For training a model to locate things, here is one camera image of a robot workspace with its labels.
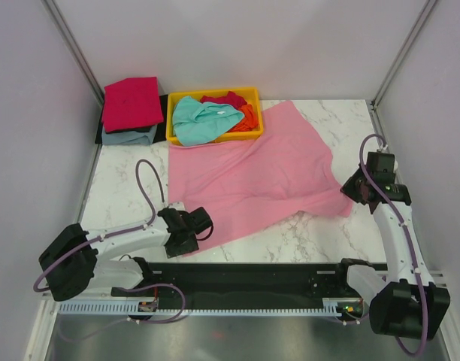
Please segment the pink t shirt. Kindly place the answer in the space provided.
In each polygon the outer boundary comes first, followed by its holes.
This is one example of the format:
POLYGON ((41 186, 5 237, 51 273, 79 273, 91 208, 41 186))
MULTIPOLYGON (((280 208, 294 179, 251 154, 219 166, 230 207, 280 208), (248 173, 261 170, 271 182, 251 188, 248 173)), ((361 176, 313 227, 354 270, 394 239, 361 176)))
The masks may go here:
POLYGON ((188 211, 203 207, 213 221, 213 234, 199 243, 200 251, 299 211, 350 215, 351 201, 331 170, 331 149, 294 103, 281 102, 262 116, 265 130, 254 141, 169 148, 169 202, 182 202, 188 211))

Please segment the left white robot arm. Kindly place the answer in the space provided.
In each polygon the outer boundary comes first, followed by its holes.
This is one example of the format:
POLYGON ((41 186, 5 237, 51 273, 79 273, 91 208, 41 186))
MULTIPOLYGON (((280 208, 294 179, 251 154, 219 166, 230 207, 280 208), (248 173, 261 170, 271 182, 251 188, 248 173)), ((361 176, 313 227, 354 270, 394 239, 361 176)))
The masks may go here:
POLYGON ((198 250, 204 233, 210 237, 214 225, 203 208, 192 212, 166 207, 151 217, 110 229, 86 231, 79 223, 66 226, 39 256, 42 269, 34 286, 37 293, 50 293, 57 302, 79 296, 92 288, 122 288, 145 296, 154 288, 154 277, 144 259, 119 257, 143 249, 157 248, 167 258, 198 250))

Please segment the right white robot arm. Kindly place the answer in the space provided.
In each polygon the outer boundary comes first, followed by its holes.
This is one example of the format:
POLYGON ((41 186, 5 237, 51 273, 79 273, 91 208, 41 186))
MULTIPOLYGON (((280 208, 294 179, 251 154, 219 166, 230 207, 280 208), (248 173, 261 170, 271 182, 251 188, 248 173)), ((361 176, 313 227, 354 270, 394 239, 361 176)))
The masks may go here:
POLYGON ((333 284, 342 296, 356 291, 364 299, 374 333, 412 339, 425 335, 432 340, 450 295, 437 286, 425 265, 413 229, 410 194, 395 182, 394 165, 394 155, 370 152, 340 190, 369 207, 383 241, 387 275, 377 274, 369 262, 342 259, 333 284))

